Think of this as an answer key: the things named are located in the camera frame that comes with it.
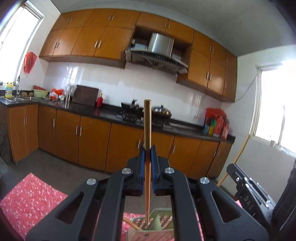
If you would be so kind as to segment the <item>brown wooden chopstick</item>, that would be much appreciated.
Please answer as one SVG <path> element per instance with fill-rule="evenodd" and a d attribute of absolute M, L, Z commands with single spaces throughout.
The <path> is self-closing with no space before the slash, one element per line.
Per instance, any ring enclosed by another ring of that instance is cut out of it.
<path fill-rule="evenodd" d="M 151 100 L 144 100 L 144 196 L 146 226 L 149 224 L 151 202 L 151 139 L 152 139 L 152 110 Z"/>

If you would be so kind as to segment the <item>wooden broom stick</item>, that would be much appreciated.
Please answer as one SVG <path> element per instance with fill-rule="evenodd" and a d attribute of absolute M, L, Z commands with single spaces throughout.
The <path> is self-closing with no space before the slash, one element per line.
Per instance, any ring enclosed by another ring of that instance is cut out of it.
<path fill-rule="evenodd" d="M 237 155 L 236 155 L 234 161 L 232 162 L 233 164 L 236 164 L 236 163 L 238 162 L 238 160 L 239 160 L 239 158 L 241 157 L 241 155 L 242 155 L 242 153 L 243 153 L 243 151 L 244 151 L 244 149 L 245 149 L 245 147 L 246 147 L 246 145 L 247 145 L 249 139 L 250 139 L 250 134 L 248 133 L 248 134 L 246 135 L 246 138 L 245 138 L 243 144 L 241 145 L 241 148 L 240 148 L 239 152 L 237 153 Z M 220 186 L 222 185 L 222 183 L 225 181 L 225 179 L 227 178 L 227 176 L 228 176 L 228 173 L 226 172 L 226 173 L 223 175 L 223 177 L 221 178 L 221 180 L 217 183 L 217 186 L 218 186 L 218 187 L 220 187 Z"/>

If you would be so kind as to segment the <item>wooden cabinets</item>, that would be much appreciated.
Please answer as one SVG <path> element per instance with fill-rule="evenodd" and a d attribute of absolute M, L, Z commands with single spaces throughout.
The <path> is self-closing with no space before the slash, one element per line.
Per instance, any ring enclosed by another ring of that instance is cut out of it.
<path fill-rule="evenodd" d="M 173 56 L 188 65 L 177 83 L 220 101 L 234 102 L 237 57 L 208 36 L 177 21 L 131 9 L 83 9 L 63 13 L 40 52 L 49 62 L 81 62 L 124 68 L 132 44 L 144 48 L 160 33 L 175 39 Z"/>
<path fill-rule="evenodd" d="M 57 103 L 1 103 L 3 158 L 14 163 L 42 149 L 59 158 L 108 173 L 124 167 L 144 143 L 139 126 L 114 114 Z M 152 132 L 157 154 L 191 178 L 220 175 L 232 142 L 168 126 Z"/>

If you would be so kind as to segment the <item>condiment bottles group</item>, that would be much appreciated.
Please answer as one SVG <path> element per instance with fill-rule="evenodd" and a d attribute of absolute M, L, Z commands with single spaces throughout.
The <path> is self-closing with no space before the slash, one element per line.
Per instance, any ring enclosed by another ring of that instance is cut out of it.
<path fill-rule="evenodd" d="M 229 121 L 223 116 L 205 117 L 203 134 L 226 140 L 229 132 Z"/>

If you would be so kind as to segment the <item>red floral tablecloth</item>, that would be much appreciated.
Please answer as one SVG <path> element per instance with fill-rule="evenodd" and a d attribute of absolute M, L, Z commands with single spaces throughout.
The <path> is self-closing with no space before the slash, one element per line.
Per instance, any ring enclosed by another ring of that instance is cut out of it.
<path fill-rule="evenodd" d="M 29 173 L 1 199 L 1 214 L 16 237 L 25 240 L 28 232 L 65 198 L 66 194 Z"/>

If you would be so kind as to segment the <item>right window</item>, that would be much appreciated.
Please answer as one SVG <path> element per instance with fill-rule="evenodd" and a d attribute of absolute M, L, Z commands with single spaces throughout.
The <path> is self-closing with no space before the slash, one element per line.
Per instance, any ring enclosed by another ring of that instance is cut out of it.
<path fill-rule="evenodd" d="M 295 156 L 295 68 L 261 68 L 257 87 L 254 135 Z"/>

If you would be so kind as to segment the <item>black gas stove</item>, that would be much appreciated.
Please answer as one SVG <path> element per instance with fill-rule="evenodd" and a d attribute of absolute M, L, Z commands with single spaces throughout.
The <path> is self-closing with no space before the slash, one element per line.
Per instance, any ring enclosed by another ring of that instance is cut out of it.
<path fill-rule="evenodd" d="M 133 123 L 139 121 L 140 123 L 144 123 L 144 108 L 142 108 L 142 112 L 138 113 L 129 113 L 122 109 L 122 119 L 126 121 L 131 121 Z M 162 128 L 165 123 L 168 123 L 170 118 L 165 118 L 162 116 L 158 116 L 152 113 L 152 125 L 158 126 Z"/>

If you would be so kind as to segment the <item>pot with lid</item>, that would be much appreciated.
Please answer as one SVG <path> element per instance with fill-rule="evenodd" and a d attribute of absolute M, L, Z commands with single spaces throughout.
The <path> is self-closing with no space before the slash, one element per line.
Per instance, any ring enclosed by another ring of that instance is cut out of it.
<path fill-rule="evenodd" d="M 166 109 L 163 105 L 161 106 L 153 106 L 152 107 L 152 113 L 158 116 L 162 116 L 165 118 L 170 118 L 172 113 Z"/>

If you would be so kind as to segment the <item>black wok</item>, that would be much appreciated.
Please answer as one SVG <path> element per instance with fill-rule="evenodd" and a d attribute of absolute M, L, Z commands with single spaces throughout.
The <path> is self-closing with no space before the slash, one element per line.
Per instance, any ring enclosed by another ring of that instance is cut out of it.
<path fill-rule="evenodd" d="M 124 111 L 129 113 L 142 112 L 142 108 L 137 104 L 137 99 L 133 99 L 131 103 L 121 102 L 121 107 Z"/>

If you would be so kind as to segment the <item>red bottle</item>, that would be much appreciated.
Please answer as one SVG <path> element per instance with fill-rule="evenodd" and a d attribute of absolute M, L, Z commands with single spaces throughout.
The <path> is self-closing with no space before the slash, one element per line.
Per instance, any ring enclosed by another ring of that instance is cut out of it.
<path fill-rule="evenodd" d="M 99 95 L 99 97 L 98 97 L 98 99 L 97 99 L 96 107 L 97 107 L 97 108 L 101 108 L 102 103 L 103 103 L 103 93 L 100 93 L 100 95 Z"/>

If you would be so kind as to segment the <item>red white bag on counter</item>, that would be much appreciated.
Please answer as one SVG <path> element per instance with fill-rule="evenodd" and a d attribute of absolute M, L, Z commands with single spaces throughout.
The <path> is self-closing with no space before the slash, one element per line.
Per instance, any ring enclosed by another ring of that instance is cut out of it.
<path fill-rule="evenodd" d="M 49 93 L 49 99 L 56 101 L 64 101 L 65 100 L 65 91 L 63 89 L 55 89 L 53 88 Z"/>

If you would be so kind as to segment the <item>glass jar on counter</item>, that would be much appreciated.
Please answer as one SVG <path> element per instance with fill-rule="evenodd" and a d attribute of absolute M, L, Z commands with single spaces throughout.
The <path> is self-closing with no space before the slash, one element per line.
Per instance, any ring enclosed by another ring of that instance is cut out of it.
<path fill-rule="evenodd" d="M 74 84 L 67 84 L 65 87 L 65 101 L 69 102 L 71 97 L 73 97 L 76 86 Z"/>

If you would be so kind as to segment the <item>steel sink faucet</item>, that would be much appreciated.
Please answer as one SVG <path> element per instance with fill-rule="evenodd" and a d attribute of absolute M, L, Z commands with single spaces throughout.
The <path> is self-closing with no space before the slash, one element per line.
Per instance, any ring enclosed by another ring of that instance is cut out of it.
<path fill-rule="evenodd" d="M 14 85 L 16 87 L 16 97 L 19 97 L 20 96 L 20 92 L 21 92 L 21 88 L 20 88 L 20 76 L 17 77 Z"/>

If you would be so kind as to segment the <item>yellow detergent bottle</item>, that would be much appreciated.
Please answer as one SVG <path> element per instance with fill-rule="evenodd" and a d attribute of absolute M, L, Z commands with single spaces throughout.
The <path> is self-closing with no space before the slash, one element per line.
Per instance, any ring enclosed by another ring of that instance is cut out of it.
<path fill-rule="evenodd" d="M 6 84 L 5 87 L 5 98 L 11 98 L 13 95 L 13 88 L 14 88 L 14 83 L 10 82 Z"/>

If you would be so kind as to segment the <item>steel range hood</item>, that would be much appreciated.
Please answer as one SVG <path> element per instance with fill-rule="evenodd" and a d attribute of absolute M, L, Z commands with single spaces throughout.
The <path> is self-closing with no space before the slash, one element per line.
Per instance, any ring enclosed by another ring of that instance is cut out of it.
<path fill-rule="evenodd" d="M 125 51 L 126 61 L 171 74 L 185 74 L 188 72 L 188 65 L 173 56 L 174 43 L 174 38 L 152 33 L 148 45 L 144 48 L 138 48 L 134 43 Z"/>

